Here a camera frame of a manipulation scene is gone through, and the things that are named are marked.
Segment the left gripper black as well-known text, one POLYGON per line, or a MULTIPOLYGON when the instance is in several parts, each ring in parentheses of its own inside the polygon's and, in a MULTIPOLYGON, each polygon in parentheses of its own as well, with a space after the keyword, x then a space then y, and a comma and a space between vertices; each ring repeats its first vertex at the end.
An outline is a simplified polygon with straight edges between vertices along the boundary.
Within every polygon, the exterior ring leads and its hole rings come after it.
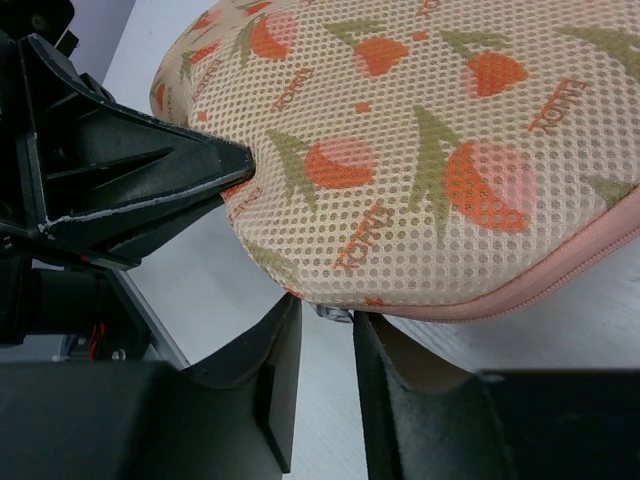
POLYGON ((69 60, 74 16, 70 1, 1 4, 2 247, 129 270, 250 179, 250 151, 114 102, 69 60))

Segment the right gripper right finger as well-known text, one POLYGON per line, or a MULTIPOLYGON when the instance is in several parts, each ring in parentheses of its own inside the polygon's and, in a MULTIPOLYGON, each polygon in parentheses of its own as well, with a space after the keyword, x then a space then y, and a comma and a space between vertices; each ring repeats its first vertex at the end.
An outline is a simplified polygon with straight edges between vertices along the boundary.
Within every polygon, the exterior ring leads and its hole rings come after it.
POLYGON ((372 479, 635 479, 633 369, 465 371, 377 313, 353 341, 372 479))

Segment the floral mesh laundry bag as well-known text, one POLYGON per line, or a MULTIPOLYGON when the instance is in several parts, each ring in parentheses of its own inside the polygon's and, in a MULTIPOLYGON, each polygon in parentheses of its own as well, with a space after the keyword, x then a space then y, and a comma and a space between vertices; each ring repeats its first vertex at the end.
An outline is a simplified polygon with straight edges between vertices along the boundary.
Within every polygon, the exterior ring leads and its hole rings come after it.
POLYGON ((635 1, 222 1, 150 104, 250 148, 228 220, 313 304, 487 318, 639 233, 635 1))

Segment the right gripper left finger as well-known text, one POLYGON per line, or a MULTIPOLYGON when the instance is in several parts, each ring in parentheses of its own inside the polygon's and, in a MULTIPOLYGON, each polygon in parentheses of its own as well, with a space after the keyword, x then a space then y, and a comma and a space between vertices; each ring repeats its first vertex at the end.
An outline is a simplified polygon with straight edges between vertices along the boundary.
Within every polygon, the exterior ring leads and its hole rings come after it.
POLYGON ((1 367, 5 479, 279 479, 291 469, 302 305, 217 352, 1 367))

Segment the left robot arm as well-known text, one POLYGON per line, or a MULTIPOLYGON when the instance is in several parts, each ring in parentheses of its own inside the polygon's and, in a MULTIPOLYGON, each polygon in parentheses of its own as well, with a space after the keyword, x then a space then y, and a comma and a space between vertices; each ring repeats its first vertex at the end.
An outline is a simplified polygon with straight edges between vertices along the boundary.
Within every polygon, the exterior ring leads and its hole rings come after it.
POLYGON ((70 55, 69 1, 1 5, 1 342, 63 335, 63 358, 151 342, 117 280, 250 179, 248 148, 118 104, 70 55))

